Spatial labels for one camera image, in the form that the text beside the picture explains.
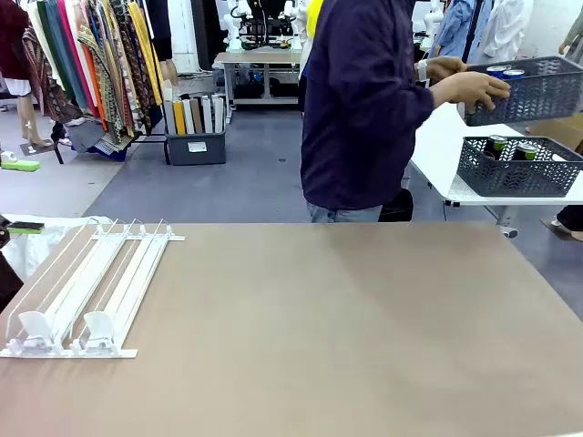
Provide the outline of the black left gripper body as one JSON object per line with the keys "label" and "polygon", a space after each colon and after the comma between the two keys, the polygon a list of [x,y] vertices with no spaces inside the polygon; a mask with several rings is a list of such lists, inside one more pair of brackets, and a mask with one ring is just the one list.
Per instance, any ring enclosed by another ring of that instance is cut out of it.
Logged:
{"label": "black left gripper body", "polygon": [[0,253],[0,311],[3,311],[24,283]]}

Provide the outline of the person's left hand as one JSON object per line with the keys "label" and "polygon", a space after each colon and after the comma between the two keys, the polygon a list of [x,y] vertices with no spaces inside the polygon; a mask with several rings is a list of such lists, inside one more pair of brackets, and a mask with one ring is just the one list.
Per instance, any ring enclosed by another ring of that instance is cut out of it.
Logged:
{"label": "person's left hand", "polygon": [[433,83],[467,70],[467,64],[454,56],[439,56],[428,60],[427,75]]}

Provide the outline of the person's right hand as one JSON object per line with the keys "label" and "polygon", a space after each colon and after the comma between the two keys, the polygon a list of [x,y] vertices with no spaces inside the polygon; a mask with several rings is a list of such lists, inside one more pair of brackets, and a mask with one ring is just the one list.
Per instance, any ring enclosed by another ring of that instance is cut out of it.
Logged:
{"label": "person's right hand", "polygon": [[463,103],[468,109],[478,103],[488,110],[496,108],[495,100],[510,97],[510,85],[488,74],[475,71],[454,74],[446,79],[450,101]]}

